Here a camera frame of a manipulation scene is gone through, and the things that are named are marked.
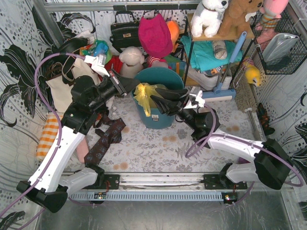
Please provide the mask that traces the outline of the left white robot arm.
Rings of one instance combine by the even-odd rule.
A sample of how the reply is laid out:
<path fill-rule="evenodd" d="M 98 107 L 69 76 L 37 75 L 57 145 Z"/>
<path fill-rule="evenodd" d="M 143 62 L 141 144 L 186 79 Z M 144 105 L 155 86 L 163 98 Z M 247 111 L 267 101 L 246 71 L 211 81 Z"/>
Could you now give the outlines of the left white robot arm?
<path fill-rule="evenodd" d="M 87 75 L 75 79 L 71 89 L 72 103 L 63 115 L 59 131 L 43 162 L 27 181 L 20 181 L 17 190 L 26 192 L 32 202 L 58 212 L 69 196 L 89 186 L 105 186 L 105 171 L 93 163 L 67 178 L 61 175 L 71 155 L 89 132 L 99 114 L 107 110 L 106 102 L 115 95 L 127 95 L 140 84 L 109 71 L 100 84 Z"/>

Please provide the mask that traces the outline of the yellow trash bag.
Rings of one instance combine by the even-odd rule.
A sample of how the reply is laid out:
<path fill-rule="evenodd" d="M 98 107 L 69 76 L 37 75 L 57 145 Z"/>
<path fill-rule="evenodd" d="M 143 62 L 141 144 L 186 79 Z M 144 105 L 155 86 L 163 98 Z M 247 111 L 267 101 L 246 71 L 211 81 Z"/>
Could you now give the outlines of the yellow trash bag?
<path fill-rule="evenodd" d="M 151 109 L 157 108 L 154 101 L 151 99 L 151 96 L 157 96 L 162 97 L 160 94 L 156 92 L 156 89 L 164 89 L 166 90 L 167 87 L 162 84 L 154 84 L 150 85 L 148 83 L 140 83 L 134 91 L 134 99 L 138 102 L 138 105 L 140 105 L 146 117 L 149 117 L 151 115 Z"/>

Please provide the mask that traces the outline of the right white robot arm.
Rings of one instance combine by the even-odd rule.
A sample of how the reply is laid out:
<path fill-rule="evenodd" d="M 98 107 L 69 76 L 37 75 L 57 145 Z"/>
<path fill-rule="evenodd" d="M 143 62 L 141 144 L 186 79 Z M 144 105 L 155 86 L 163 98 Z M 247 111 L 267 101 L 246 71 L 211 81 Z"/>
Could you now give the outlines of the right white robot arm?
<path fill-rule="evenodd" d="M 202 148 L 222 150 L 234 154 L 247 163 L 226 164 L 219 173 L 219 181 L 224 188 L 230 188 L 239 182 L 257 181 L 265 186 L 279 190 L 285 184 L 286 178 L 293 166 L 289 156 L 274 140 L 265 142 L 248 140 L 223 132 L 219 126 L 216 111 L 207 108 L 202 97 L 202 90 L 193 87 L 191 90 L 155 89 L 156 94 L 150 98 L 156 104 L 160 113 L 167 116 L 176 115 L 193 129 L 194 144 L 186 153 L 189 158 Z"/>

